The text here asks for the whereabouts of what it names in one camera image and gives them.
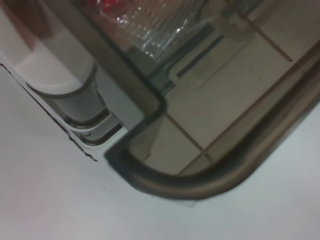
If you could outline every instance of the red object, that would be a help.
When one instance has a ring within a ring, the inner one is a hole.
[[[88,7],[99,8],[105,14],[117,18],[126,13],[128,0],[86,0]]]

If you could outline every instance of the white table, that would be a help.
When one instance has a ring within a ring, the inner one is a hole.
[[[319,240],[320,105],[236,189],[195,207],[93,162],[0,68],[3,240]]]

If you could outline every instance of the plastic bag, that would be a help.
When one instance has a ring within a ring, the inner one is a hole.
[[[87,0],[118,44],[136,46],[153,59],[182,39],[195,25],[206,0]]]

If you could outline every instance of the tile floor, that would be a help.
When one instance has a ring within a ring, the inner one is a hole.
[[[258,18],[257,24],[293,62],[256,33],[202,87],[192,89],[176,82],[167,94],[168,113],[200,148],[216,139],[320,39],[320,1],[281,0],[272,6],[272,13],[263,20]],[[204,59],[202,63],[208,68],[208,61],[219,56],[209,53]],[[201,149],[165,119],[146,164],[169,174],[183,170],[181,174],[188,175],[211,164],[205,157],[192,162],[200,153]]]

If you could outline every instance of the tile grout line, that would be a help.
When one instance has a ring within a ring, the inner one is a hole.
[[[165,117],[199,150],[203,151],[204,148],[169,114],[166,113]]]
[[[246,23],[252,27],[264,40],[266,40],[271,47],[273,47],[283,58],[288,62],[292,62],[293,59],[281,48],[279,47],[259,26],[257,26],[253,21],[251,21],[245,14],[243,14],[230,0],[224,0],[231,8],[236,11],[240,18],[246,21]]]
[[[203,153],[204,148],[169,114],[166,113],[165,117],[200,151],[199,155],[202,155],[208,160],[210,164],[214,164],[216,161],[208,154]],[[194,162],[196,162],[199,158],[195,157],[187,166],[185,166],[178,175],[183,174],[186,169],[191,166]]]

